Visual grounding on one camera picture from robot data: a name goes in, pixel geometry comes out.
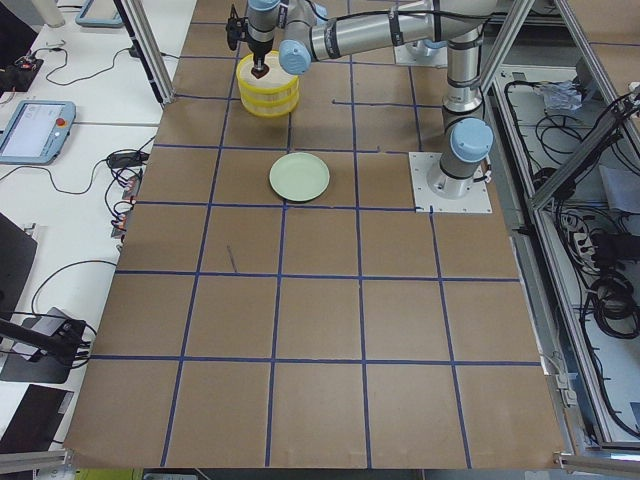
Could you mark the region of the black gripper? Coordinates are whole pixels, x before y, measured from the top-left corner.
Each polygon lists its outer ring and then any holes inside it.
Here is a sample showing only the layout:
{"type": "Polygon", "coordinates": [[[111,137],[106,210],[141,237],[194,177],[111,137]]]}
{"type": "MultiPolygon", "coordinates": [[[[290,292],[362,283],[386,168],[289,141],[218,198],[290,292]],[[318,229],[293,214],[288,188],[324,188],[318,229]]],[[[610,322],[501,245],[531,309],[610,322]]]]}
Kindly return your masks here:
{"type": "Polygon", "coordinates": [[[232,5],[225,31],[230,50],[237,50],[239,44],[245,42],[254,54],[253,75],[266,74],[266,58],[259,55],[266,55],[273,47],[273,6],[248,5],[246,15],[240,16],[232,5]]]}

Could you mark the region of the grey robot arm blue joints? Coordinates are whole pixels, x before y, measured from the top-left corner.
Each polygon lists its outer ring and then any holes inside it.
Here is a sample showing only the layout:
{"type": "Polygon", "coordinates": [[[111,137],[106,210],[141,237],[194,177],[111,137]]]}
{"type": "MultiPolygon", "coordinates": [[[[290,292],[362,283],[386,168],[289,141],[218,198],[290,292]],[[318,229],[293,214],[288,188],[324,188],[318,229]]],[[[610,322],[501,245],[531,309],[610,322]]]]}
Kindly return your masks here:
{"type": "Polygon", "coordinates": [[[485,113],[481,80],[484,27],[494,1],[415,1],[378,10],[332,16],[315,1],[250,1],[243,17],[232,12],[226,27],[234,49],[248,45],[252,73],[260,78],[276,49],[279,64],[292,75],[311,64],[376,50],[392,50],[396,64],[447,71],[442,114],[446,134],[466,118],[485,113]]]}

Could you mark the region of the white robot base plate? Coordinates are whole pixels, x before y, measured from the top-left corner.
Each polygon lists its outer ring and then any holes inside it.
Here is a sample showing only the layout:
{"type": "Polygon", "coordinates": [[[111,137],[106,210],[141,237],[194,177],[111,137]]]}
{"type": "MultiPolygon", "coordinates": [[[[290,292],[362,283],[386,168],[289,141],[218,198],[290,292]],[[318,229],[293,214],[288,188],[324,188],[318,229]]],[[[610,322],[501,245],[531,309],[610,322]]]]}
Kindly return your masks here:
{"type": "Polygon", "coordinates": [[[408,154],[414,210],[418,213],[491,214],[486,179],[480,166],[463,180],[441,170],[440,152],[408,154]]]}

